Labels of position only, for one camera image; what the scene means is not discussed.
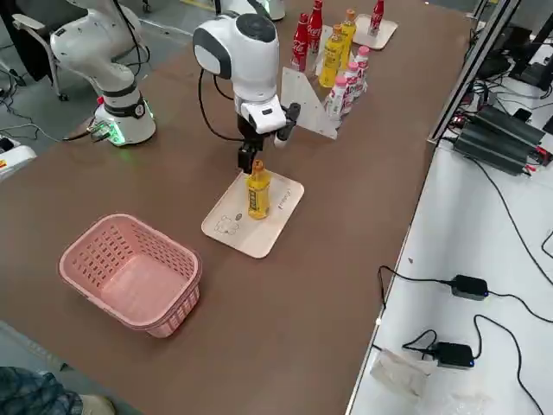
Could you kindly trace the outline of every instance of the coca-cola bottle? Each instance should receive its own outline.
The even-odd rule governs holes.
[[[378,0],[371,16],[371,35],[376,36],[380,29],[380,22],[382,22],[382,16],[384,15],[384,0]]]
[[[305,72],[308,58],[308,15],[300,14],[300,22],[297,23],[294,35],[294,50],[292,55],[292,68],[298,72]]]
[[[321,45],[322,34],[322,0],[315,0],[313,12],[309,17],[308,22],[308,42],[309,52],[313,56],[319,54],[319,46]]]

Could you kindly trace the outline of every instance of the person's leg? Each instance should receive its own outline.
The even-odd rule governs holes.
[[[66,390],[51,373],[0,367],[1,415],[81,415],[77,393]]]

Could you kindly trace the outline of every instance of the power adapter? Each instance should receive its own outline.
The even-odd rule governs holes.
[[[489,295],[486,280],[480,278],[457,275],[449,282],[449,286],[451,294],[469,300],[482,301]]]
[[[474,367],[473,350],[466,344],[438,342],[432,356],[438,361],[438,367],[463,370]]]

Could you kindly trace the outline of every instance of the yellow bottle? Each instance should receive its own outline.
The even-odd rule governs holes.
[[[253,170],[246,181],[248,187],[248,215],[253,219],[264,219],[269,215],[270,173],[261,160],[253,162]]]
[[[344,36],[344,48],[342,49],[341,65],[342,69],[347,69],[349,56],[352,50],[353,36],[355,35],[355,10],[347,10],[347,19],[342,23],[342,35]]]
[[[341,24],[335,24],[332,36],[330,36],[325,45],[325,55],[322,62],[321,75],[319,76],[319,83],[325,88],[332,88],[334,86],[334,80],[340,69],[343,44],[342,26]]]

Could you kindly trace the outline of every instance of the pink basket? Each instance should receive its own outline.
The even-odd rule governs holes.
[[[64,252],[60,274],[126,326],[175,332],[200,298],[194,252],[128,214],[104,217]]]

